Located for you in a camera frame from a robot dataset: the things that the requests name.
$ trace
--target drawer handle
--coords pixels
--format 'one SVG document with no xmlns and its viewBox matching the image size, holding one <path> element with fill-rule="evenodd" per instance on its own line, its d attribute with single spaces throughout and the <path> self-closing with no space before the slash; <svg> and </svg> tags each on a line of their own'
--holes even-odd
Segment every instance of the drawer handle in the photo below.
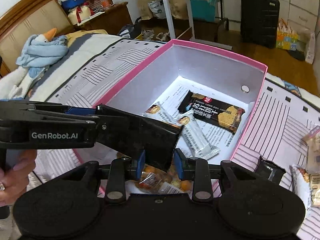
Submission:
<svg viewBox="0 0 320 240">
<path fill-rule="evenodd" d="M 307 19 L 305 19 L 305 18 L 302 18 L 301 16 L 299 16 L 299 18 L 300 18 L 300 20 L 302 20 L 302 21 L 304 21 L 304 22 L 308 22 L 308 20 Z"/>
</svg>

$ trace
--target wooden headboard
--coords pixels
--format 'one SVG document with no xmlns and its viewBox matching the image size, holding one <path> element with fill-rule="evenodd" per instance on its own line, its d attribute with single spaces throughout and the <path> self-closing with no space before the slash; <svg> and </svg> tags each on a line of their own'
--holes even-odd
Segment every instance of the wooden headboard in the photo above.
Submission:
<svg viewBox="0 0 320 240">
<path fill-rule="evenodd" d="M 16 58 L 32 34 L 56 27 L 57 36 L 74 32 L 57 0 L 21 0 L 0 18 L 0 78 L 17 68 Z"/>
</svg>

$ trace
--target human hand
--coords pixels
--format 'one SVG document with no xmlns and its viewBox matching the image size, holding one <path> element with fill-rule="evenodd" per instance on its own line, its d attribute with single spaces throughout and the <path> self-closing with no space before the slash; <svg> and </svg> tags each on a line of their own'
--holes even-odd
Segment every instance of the human hand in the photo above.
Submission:
<svg viewBox="0 0 320 240">
<path fill-rule="evenodd" d="M 28 175 L 36 167 L 37 150 L 25 150 L 21 153 L 19 162 L 9 171 L 0 169 L 0 183 L 5 190 L 0 191 L 0 207 L 13 204 L 27 190 Z"/>
</svg>

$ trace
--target black snack package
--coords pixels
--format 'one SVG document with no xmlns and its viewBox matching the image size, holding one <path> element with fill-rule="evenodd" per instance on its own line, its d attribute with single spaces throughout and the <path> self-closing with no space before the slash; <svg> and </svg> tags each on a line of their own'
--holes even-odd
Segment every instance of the black snack package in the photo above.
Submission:
<svg viewBox="0 0 320 240">
<path fill-rule="evenodd" d="M 233 134 L 236 133 L 245 113 L 243 108 L 234 106 L 201 94 L 188 92 L 178 110 L 185 113 L 194 109 L 193 116 L 201 121 L 221 127 Z"/>
<path fill-rule="evenodd" d="M 286 173 L 284 168 L 281 168 L 273 161 L 264 159 L 261 155 L 258 161 L 258 166 L 254 172 L 277 185 L 279 185 L 282 176 Z"/>
</svg>

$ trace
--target suitcase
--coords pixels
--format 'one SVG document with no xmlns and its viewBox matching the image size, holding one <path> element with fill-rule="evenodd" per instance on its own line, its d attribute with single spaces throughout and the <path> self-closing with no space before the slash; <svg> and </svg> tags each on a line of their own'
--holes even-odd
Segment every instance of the suitcase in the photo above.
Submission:
<svg viewBox="0 0 320 240">
<path fill-rule="evenodd" d="M 242 41 L 274 48 L 279 10 L 279 0 L 241 0 Z"/>
</svg>

